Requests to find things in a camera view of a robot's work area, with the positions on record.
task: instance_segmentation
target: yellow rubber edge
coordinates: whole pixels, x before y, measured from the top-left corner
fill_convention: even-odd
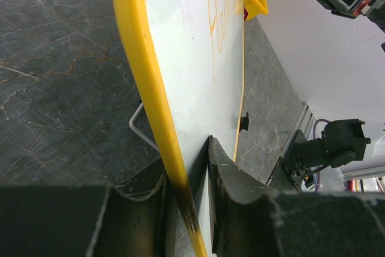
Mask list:
[[[123,47],[196,256],[207,256],[147,19],[146,0],[113,0]]]
[[[245,93],[245,22],[243,21],[243,27],[242,27],[242,95],[241,95],[241,107],[239,108],[238,128],[236,130],[236,138],[235,138],[235,151],[234,151],[234,158],[233,158],[234,162],[236,161],[236,153],[238,151],[239,127],[241,126],[241,116],[242,116],[244,93]]]

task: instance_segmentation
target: marble floor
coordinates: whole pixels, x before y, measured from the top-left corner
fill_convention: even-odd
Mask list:
[[[111,0],[0,0],[0,19],[0,185],[117,185],[159,158],[128,128],[140,97]],[[236,161],[265,182],[302,106],[257,19],[245,38]],[[144,113],[137,126],[151,136]],[[190,246],[179,226],[177,253]]]

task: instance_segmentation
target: white surface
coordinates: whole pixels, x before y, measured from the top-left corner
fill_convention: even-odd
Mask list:
[[[362,181],[363,181],[363,188],[365,192],[378,192],[378,185],[377,185],[376,178],[367,178],[367,179],[363,179]]]
[[[267,1],[270,13],[258,20],[316,119],[384,122],[385,33],[363,16],[334,16],[316,0]],[[385,158],[368,158],[344,169],[382,164]]]
[[[366,121],[362,125],[363,135],[371,139],[371,143],[366,145],[365,158],[382,156],[385,158],[385,124],[383,122]]]
[[[345,191],[345,184],[341,169],[327,167],[322,170],[321,185],[322,187],[318,189],[320,192]]]
[[[146,0],[146,7],[188,173],[209,135],[233,158],[242,95],[243,0]],[[209,253],[207,186],[202,204],[206,210],[199,219]]]

